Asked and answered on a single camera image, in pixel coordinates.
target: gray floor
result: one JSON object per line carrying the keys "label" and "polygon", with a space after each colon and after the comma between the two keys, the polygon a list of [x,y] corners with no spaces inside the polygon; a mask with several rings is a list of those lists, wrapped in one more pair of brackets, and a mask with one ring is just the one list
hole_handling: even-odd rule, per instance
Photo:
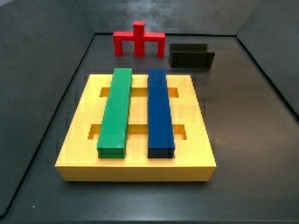
{"label": "gray floor", "polygon": [[[297,121],[234,38],[166,37],[186,42],[209,44],[209,71],[170,71],[154,45],[116,59],[110,36],[94,37],[5,221],[299,221]],[[190,74],[218,166],[208,183],[62,181],[53,165],[86,78],[114,67]]]}

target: rectangular groove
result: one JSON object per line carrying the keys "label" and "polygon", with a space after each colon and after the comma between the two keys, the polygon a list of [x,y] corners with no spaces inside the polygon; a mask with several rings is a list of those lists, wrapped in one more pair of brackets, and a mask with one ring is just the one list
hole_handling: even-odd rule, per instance
{"label": "rectangular groove", "polygon": [[[87,129],[87,140],[91,140],[99,133],[99,124],[90,124]],[[141,135],[146,136],[146,124],[128,124],[126,140],[137,139]],[[186,140],[182,124],[172,125],[173,139]]]}
{"label": "rectangular groove", "polygon": [[[108,97],[109,87],[99,89],[98,97]],[[168,95],[170,98],[178,98],[177,87],[168,87]],[[130,97],[146,97],[146,87],[132,87]]]}
{"label": "rectangular groove", "polygon": [[146,79],[148,158],[173,157],[173,126],[165,71],[149,69]]}
{"label": "rectangular groove", "polygon": [[130,86],[132,68],[116,68],[97,137],[97,156],[99,158],[125,157]]}

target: blue bar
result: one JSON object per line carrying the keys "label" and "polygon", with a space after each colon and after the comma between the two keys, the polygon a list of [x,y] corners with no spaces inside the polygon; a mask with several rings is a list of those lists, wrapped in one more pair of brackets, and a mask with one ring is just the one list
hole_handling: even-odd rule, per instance
{"label": "blue bar", "polygon": [[149,69],[146,79],[148,158],[173,158],[173,125],[164,69]]}

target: yellow tray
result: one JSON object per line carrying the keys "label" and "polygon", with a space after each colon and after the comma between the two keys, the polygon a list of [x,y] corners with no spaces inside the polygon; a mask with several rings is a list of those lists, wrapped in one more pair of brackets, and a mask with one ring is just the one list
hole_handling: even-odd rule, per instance
{"label": "yellow tray", "polygon": [[146,158],[146,75],[133,74],[125,158],[98,158],[110,74],[91,74],[55,168],[66,181],[208,181],[216,168],[189,75],[166,75],[174,158]]}

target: gray wall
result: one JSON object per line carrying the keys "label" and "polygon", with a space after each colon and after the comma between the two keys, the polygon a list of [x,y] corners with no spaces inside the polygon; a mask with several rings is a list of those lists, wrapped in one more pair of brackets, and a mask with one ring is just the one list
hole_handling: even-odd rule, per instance
{"label": "gray wall", "polygon": [[75,0],[93,32],[132,30],[145,21],[150,32],[237,35],[260,0]]}
{"label": "gray wall", "polygon": [[299,115],[299,1],[265,0],[237,38]]}
{"label": "gray wall", "polygon": [[0,7],[0,215],[91,37],[70,0],[14,0]]}

